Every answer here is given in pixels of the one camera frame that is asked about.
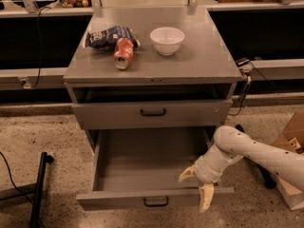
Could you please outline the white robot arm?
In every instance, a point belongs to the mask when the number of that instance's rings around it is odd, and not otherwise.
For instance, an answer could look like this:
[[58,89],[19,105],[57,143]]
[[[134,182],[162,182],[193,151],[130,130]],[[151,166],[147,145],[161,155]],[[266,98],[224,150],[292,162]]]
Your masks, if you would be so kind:
[[199,181],[199,210],[203,213],[211,205],[215,187],[223,171],[243,157],[259,164],[270,173],[304,191],[304,158],[293,151],[257,142],[236,128],[223,125],[213,135],[207,152],[183,170],[179,182],[196,177]]

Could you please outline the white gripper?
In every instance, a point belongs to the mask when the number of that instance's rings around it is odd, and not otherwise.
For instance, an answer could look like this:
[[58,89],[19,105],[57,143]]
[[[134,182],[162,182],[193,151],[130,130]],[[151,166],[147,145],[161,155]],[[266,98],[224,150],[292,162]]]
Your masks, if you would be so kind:
[[211,205],[216,183],[221,177],[222,173],[217,171],[211,164],[203,157],[199,157],[192,166],[185,168],[180,176],[179,182],[185,182],[197,177],[197,179],[204,183],[199,187],[200,202],[199,211],[204,213]]

